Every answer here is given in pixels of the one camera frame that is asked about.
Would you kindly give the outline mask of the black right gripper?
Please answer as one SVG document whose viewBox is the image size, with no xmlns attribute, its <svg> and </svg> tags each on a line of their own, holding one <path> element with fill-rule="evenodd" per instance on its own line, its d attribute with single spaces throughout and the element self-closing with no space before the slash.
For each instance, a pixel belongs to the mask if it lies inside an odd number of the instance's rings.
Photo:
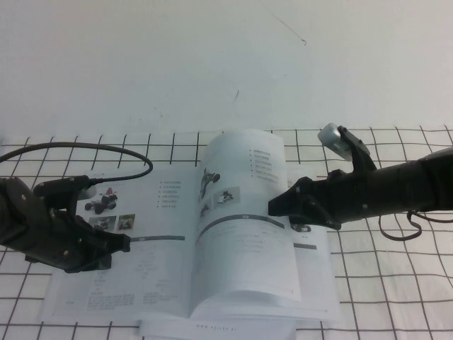
<svg viewBox="0 0 453 340">
<path fill-rule="evenodd" d="M 268 202 L 268 214 L 290 217 L 295 232 L 311 232 L 310 225 L 340 230 L 346 222 L 376 215 L 371 199 L 371 176 L 375 174 L 375 170 L 334 171 L 324 180 L 301 177 Z"/>
</svg>

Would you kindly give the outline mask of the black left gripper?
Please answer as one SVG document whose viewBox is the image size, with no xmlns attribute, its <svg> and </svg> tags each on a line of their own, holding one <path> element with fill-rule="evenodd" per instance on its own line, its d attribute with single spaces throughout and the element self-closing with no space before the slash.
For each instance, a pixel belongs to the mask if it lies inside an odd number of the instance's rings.
<svg viewBox="0 0 453 340">
<path fill-rule="evenodd" d="M 129 236 L 93 227 L 78 215 L 56 212 L 50 222 L 50 231 L 39 236 L 37 244 L 26 252 L 26 261 L 80 273 L 110 269 L 110 254 L 130 252 Z"/>
</svg>

